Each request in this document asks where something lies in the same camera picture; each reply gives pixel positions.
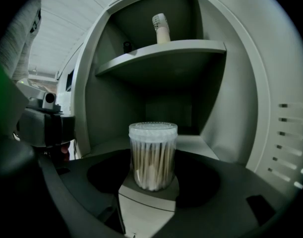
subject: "plastic jar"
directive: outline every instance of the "plastic jar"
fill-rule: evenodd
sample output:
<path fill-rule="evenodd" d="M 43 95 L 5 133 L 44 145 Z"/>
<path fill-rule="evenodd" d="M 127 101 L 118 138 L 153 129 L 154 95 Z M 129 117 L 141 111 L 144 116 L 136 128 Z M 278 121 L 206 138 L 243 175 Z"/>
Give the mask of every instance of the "plastic jar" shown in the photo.
<path fill-rule="evenodd" d="M 139 122 L 129 126 L 134 179 L 139 187 L 158 191 L 174 178 L 178 126 L 168 122 Z"/>

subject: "white shelf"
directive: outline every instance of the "white shelf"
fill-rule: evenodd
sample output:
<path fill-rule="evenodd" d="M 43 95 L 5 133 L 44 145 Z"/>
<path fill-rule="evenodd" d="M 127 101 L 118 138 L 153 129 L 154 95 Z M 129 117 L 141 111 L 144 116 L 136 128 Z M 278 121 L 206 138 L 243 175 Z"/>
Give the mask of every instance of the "white shelf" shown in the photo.
<path fill-rule="evenodd" d="M 215 54 L 226 52 L 223 42 L 182 40 L 147 46 L 101 65 L 106 73 L 145 89 L 191 86 Z"/>

